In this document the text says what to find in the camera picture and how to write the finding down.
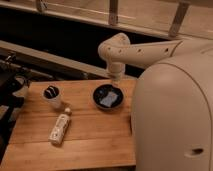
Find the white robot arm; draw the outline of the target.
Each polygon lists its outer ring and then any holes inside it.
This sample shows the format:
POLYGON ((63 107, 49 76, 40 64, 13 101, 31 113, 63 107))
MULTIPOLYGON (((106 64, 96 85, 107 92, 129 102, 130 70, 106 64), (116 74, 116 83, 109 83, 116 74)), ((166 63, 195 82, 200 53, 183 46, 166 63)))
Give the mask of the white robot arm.
POLYGON ((144 70, 132 97, 136 171, 213 171, 213 40, 132 44, 119 33, 98 47, 113 79, 144 70))

